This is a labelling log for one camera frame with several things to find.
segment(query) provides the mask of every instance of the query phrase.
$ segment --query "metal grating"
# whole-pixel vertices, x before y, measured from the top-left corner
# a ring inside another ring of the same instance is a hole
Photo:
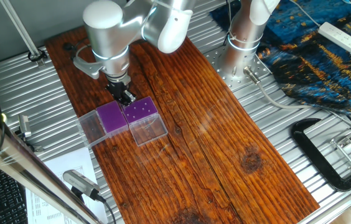
[[[221,46],[225,33],[212,20],[208,12],[225,4],[219,0],[198,0],[194,9],[188,36],[202,53]],[[8,125],[17,128],[19,113],[29,116],[33,136],[28,140],[44,147],[37,153],[43,161],[84,147],[75,126],[76,114],[63,89],[50,59],[44,68],[38,68],[27,59],[27,54],[0,62],[0,104],[7,114]],[[283,104],[294,103],[284,95],[272,75],[261,77],[269,95]],[[338,173],[349,175],[350,165],[341,153],[329,144],[329,138],[348,131],[348,126],[334,115],[316,109],[282,110],[269,104],[252,83],[233,90],[246,112],[275,146],[284,160],[323,208],[342,200],[351,192],[336,192],[315,170],[289,134],[290,126],[304,118],[321,118],[321,123],[307,130],[312,142],[322,151]],[[351,156],[351,148],[346,149]],[[101,169],[90,151],[98,185],[113,209],[118,223],[124,223]]]

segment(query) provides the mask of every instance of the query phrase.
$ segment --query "wood knot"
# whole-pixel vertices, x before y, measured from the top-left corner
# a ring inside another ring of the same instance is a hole
[[[242,167],[248,174],[253,173],[261,166],[261,158],[257,153],[251,153],[243,157]]]
[[[182,133],[181,128],[178,127],[178,126],[175,127],[175,130],[174,130],[174,131],[175,131],[176,134],[181,134],[181,133]]]
[[[174,217],[172,224],[206,224],[206,222],[204,222],[202,214],[186,208]]]

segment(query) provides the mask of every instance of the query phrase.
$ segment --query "purple block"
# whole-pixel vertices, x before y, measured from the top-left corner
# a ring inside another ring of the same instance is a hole
[[[149,96],[147,98],[135,101],[131,105],[123,108],[124,116],[129,124],[156,114],[157,109]]]
[[[116,101],[100,106],[96,112],[109,137],[128,130],[127,122]]]

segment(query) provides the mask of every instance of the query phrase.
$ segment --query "paper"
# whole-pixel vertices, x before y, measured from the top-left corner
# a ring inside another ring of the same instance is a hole
[[[66,155],[45,162],[45,165],[62,181],[65,171],[74,169],[96,183],[93,163],[88,149],[82,148]],[[101,220],[108,223],[105,207],[101,202],[96,202],[83,195],[85,205]],[[56,208],[42,200],[40,197],[26,189],[27,219],[29,224],[74,224],[75,222],[63,215]]]

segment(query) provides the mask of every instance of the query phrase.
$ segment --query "keyboard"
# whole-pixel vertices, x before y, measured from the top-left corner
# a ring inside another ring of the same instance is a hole
[[[27,224],[24,189],[0,169],[0,224]]]

